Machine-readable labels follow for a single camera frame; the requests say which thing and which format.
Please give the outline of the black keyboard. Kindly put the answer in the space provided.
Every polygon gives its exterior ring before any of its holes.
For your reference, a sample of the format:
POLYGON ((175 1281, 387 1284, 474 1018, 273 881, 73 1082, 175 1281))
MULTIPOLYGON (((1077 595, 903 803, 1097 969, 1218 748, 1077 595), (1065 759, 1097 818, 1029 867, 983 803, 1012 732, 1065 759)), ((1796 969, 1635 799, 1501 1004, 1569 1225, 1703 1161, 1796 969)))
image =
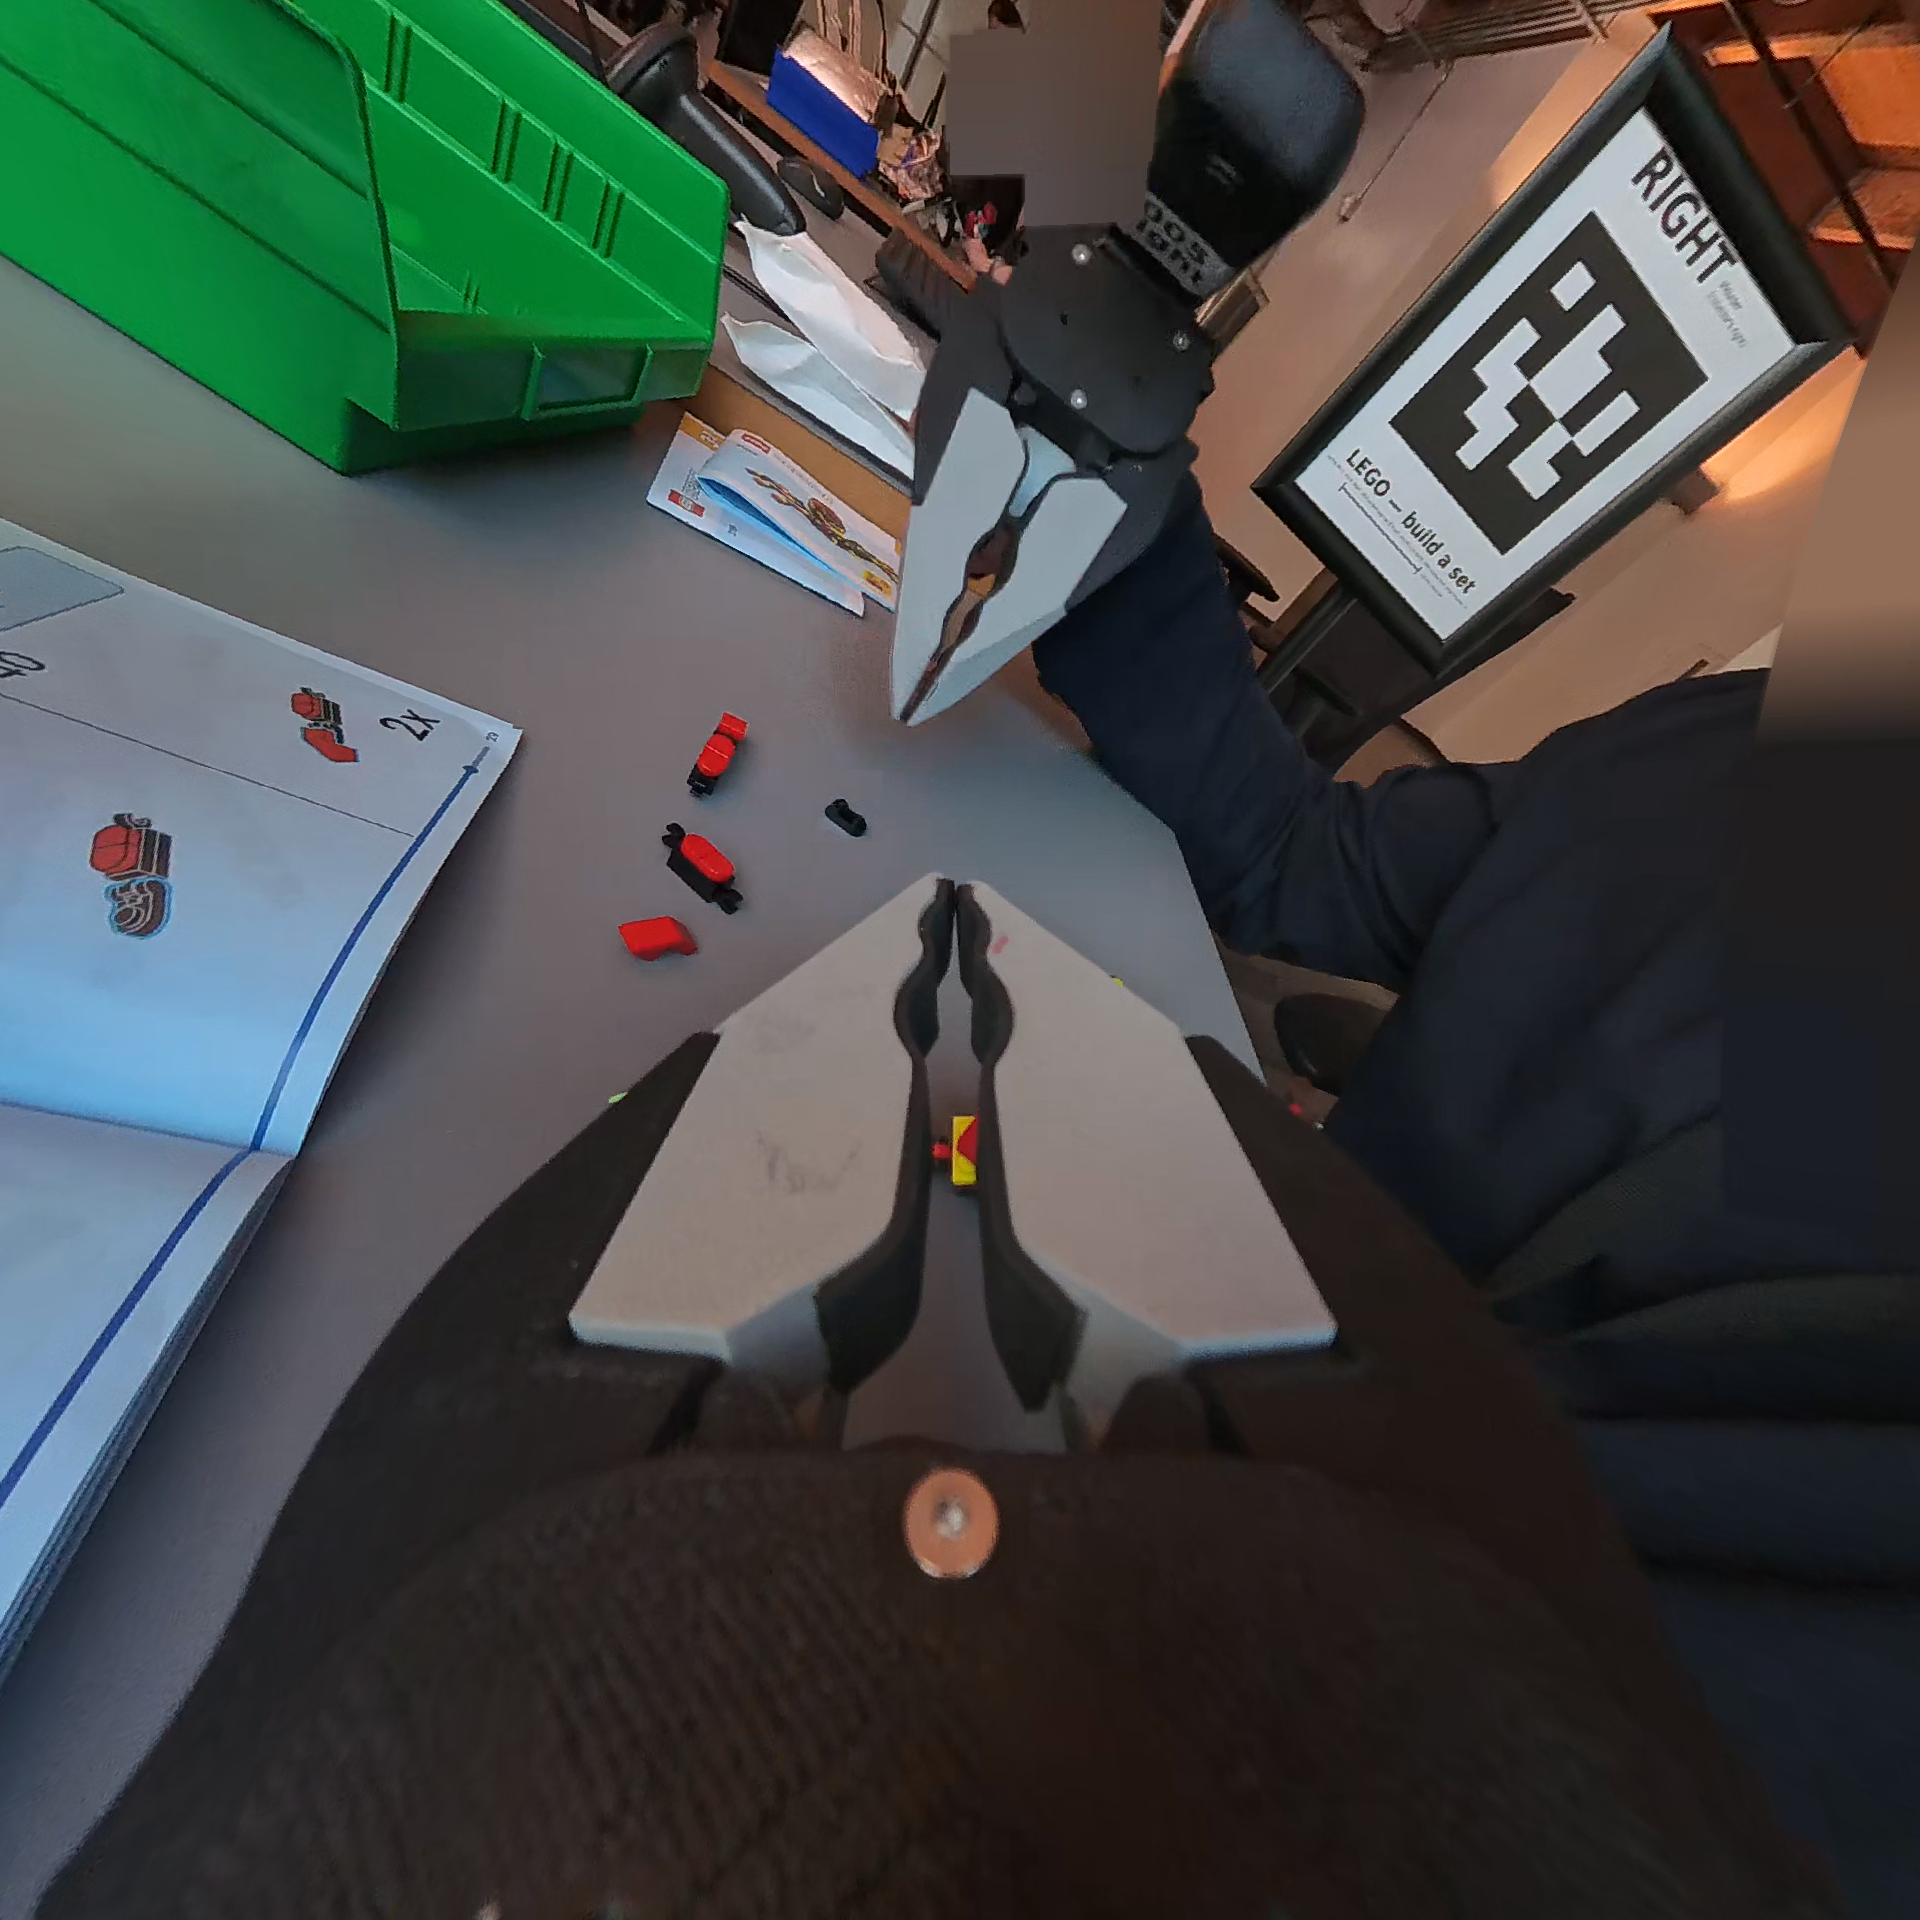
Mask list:
POLYGON ((927 253, 905 231, 892 231, 873 261, 870 289, 926 337, 941 338, 972 283, 947 272, 951 261, 927 253))

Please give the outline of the black handheld device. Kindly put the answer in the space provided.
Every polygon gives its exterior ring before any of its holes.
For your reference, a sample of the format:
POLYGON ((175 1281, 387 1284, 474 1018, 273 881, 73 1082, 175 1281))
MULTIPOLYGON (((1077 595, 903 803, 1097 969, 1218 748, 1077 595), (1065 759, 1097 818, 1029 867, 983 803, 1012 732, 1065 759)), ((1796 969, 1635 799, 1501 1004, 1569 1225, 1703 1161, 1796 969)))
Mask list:
POLYGON ((718 177, 737 219, 772 236, 805 231, 799 201, 746 135, 707 104, 691 28, 662 18, 627 39, 605 69, 605 84, 718 177))

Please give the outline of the blue box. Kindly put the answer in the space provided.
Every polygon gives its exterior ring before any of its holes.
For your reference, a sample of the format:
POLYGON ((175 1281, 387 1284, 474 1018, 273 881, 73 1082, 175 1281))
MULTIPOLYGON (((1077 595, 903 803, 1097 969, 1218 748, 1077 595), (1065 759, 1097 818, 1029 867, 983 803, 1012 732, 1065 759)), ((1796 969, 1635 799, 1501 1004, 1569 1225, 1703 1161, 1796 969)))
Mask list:
POLYGON ((878 101, 827 56, 780 50, 765 88, 769 108, 854 179, 873 177, 881 156, 878 101))

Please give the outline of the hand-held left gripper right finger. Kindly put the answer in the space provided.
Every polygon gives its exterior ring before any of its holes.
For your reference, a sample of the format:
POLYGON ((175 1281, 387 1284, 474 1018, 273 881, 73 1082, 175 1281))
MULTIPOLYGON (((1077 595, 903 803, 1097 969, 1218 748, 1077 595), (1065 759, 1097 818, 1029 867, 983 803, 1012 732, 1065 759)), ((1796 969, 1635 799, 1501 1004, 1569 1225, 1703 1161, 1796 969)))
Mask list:
POLYGON ((1337 1321, 1186 1033, 986 882, 954 896, 983 1300, 1021 1408, 1103 1433, 1145 1378, 1337 1321))

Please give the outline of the white paper bag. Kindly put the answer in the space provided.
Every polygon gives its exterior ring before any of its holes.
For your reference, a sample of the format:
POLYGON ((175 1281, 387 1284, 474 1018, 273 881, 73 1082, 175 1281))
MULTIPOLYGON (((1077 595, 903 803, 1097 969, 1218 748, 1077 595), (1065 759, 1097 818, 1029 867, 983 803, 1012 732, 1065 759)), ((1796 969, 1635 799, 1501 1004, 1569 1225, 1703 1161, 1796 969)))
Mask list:
POLYGON ((758 296, 782 316, 722 319, 737 361, 790 411, 907 482, 910 426, 926 380, 921 349, 805 231, 780 236, 737 221, 737 233, 758 296))

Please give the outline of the person's dark clothed body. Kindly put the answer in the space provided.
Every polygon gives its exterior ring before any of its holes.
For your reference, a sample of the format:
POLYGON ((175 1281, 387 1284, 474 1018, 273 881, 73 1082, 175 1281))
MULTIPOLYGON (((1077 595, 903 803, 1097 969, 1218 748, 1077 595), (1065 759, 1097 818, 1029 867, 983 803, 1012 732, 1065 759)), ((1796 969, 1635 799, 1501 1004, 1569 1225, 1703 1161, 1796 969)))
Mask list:
POLYGON ((1722 1186, 1726 857, 1761 668, 1510 763, 1341 1143, 1527 1345, 1676 1652, 1851 1915, 1916 1915, 1916 1268, 1722 1186))

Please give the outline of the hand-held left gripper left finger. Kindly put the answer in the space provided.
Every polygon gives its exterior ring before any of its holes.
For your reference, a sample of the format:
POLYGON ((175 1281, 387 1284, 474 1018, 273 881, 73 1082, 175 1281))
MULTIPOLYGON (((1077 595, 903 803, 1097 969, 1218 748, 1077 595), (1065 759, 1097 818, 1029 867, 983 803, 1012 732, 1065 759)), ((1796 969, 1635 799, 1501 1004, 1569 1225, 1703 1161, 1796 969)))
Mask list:
POLYGON ((838 1449, 923 1292, 927 1056, 956 885, 921 877, 669 1068, 662 1131, 570 1331, 772 1388, 838 1449))

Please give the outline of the small instruction booklet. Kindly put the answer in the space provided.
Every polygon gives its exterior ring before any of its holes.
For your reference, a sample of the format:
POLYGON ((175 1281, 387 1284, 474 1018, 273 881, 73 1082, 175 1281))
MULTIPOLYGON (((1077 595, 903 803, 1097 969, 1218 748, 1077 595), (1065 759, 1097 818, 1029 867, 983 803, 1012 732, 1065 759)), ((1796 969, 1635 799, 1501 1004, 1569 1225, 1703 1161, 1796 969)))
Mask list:
POLYGON ((684 411, 646 506, 858 617, 898 608, 898 538, 750 429, 684 411))

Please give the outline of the black sign stand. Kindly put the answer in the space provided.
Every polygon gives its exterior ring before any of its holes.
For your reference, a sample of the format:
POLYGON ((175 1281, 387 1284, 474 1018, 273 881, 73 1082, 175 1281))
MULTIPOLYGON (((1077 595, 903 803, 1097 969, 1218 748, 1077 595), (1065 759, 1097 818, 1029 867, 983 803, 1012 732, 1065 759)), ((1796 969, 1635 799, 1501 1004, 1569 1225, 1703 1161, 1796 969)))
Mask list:
POLYGON ((1242 625, 1255 647, 1255 676, 1276 713, 1308 757, 1332 776, 1436 690, 1500 658, 1572 603, 1572 592, 1547 588, 1492 635, 1447 649, 1441 666, 1417 658, 1339 586, 1298 617, 1262 619, 1243 608, 1242 625))

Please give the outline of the large open instruction booklet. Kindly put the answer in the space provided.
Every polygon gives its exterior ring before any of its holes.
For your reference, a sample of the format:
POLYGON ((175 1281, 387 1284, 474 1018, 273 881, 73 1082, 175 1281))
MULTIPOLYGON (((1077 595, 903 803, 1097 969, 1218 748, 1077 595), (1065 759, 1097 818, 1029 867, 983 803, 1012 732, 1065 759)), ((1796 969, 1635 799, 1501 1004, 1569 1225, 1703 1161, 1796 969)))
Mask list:
POLYGON ((2 1661, 521 733, 2 533, 2 1661))

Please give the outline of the green plastic storage bin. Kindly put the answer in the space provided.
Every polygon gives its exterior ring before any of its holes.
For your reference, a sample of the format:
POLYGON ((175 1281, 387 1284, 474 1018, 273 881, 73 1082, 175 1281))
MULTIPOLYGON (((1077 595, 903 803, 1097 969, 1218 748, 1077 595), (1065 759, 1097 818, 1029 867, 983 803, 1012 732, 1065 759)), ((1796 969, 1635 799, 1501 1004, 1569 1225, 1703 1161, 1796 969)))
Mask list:
POLYGON ((491 2, 2 8, 2 252, 335 474, 693 395, 719 177, 491 2))

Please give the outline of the wooden shelf rack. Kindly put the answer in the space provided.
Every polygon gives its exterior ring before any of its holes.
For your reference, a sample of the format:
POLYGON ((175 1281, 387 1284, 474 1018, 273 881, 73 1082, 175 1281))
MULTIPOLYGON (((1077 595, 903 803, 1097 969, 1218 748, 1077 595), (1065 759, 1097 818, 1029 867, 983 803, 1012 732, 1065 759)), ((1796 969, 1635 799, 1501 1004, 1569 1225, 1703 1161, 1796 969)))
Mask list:
POLYGON ((1900 2, 1652 5, 1868 352, 1917 233, 1917 31, 1900 2))

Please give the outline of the black framed tag sign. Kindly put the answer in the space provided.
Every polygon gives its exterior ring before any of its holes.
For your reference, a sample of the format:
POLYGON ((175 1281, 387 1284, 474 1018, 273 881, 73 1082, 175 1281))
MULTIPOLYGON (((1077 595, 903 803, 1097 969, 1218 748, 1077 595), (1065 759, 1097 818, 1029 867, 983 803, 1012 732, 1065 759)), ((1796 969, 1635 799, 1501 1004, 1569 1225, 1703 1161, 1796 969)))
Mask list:
POLYGON ((1854 338, 1663 28, 1255 495, 1452 668, 1854 338))

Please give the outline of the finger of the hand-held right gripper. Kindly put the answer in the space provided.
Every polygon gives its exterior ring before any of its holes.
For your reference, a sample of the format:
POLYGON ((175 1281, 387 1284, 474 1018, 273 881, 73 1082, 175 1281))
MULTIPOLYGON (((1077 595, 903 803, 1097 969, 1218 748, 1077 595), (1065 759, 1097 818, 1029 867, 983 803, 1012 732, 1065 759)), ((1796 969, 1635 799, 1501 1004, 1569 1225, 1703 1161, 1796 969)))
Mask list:
POLYGON ((966 699, 1068 611, 1125 503, 1092 475, 1057 479, 1011 538, 995 586, 975 589, 963 572, 938 608, 917 658, 917 724, 966 699))
POLYGON ((966 577, 1021 479, 1012 418, 998 401, 969 392, 907 517, 892 653, 894 719, 907 728, 964 699, 1031 639, 1012 580, 981 599, 966 577))

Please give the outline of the person's right forearm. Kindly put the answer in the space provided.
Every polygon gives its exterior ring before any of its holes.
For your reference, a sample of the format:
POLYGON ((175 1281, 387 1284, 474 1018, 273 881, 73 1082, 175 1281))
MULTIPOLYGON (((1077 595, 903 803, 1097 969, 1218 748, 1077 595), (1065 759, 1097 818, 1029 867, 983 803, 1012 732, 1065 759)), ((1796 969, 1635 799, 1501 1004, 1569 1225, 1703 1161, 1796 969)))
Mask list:
POLYGON ((1142 555, 1034 658, 1100 769, 1172 832, 1226 946, 1411 987, 1514 776, 1449 761, 1356 785, 1315 763, 1257 683, 1191 479, 1142 555))

